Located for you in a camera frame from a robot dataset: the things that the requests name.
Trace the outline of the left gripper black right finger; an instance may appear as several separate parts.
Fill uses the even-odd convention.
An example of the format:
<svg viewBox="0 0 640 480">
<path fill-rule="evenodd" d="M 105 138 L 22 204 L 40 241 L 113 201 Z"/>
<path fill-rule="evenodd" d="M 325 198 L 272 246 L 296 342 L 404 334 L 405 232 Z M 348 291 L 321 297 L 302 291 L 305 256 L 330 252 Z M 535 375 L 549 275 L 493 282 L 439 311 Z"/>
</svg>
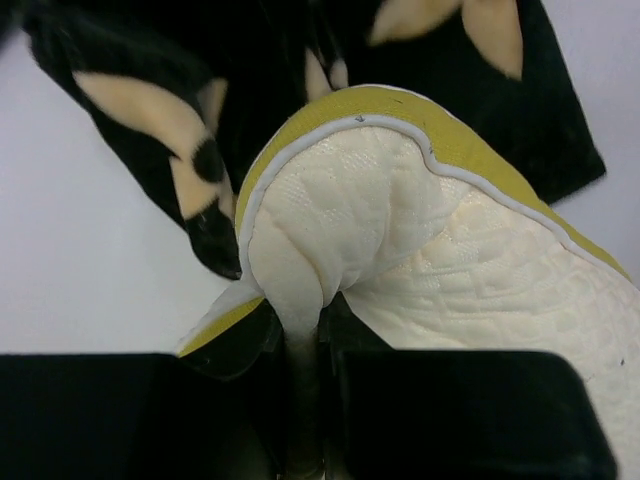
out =
<svg viewBox="0 0 640 480">
<path fill-rule="evenodd" d="M 394 348 L 343 297 L 320 315 L 330 479 L 614 479 L 585 386 L 541 351 Z"/>
</svg>

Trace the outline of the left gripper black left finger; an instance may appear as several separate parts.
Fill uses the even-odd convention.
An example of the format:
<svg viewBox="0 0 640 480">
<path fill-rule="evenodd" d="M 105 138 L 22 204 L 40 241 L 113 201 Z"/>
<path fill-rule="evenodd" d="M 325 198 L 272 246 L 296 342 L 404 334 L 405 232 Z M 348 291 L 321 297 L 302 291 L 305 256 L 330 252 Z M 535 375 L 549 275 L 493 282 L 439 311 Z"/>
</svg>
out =
<svg viewBox="0 0 640 480">
<path fill-rule="evenodd" d="M 5 354 L 5 479 L 273 479 L 282 328 L 261 303 L 195 352 Z"/>
</svg>

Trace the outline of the cream pillow with yellow edge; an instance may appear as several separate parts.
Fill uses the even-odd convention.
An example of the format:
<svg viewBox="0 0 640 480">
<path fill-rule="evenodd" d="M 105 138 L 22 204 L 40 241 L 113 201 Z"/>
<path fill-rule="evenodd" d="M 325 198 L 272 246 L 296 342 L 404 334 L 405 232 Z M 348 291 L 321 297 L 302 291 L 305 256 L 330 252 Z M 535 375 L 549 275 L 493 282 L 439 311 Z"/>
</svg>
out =
<svg viewBox="0 0 640 480">
<path fill-rule="evenodd" d="M 251 165 L 235 227 L 242 276 L 180 356 L 201 353 L 266 302 L 306 392 L 321 310 L 343 294 L 394 347 L 565 357 L 622 477 L 638 477 L 638 288 L 430 99 L 365 85 L 305 106 Z"/>
</svg>

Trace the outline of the black floral plush pillowcase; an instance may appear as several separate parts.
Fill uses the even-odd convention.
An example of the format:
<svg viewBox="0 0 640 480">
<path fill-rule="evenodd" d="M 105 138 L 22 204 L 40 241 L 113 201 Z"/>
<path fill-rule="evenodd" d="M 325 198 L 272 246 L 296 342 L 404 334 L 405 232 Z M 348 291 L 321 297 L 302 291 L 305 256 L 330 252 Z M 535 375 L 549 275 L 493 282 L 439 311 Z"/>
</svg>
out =
<svg viewBox="0 0 640 480">
<path fill-rule="evenodd" d="M 240 187 L 306 104 L 378 84 L 471 127 L 546 203 L 601 178 L 538 1 L 5 1 L 36 64 L 91 117 L 198 260 L 241 274 Z"/>
</svg>

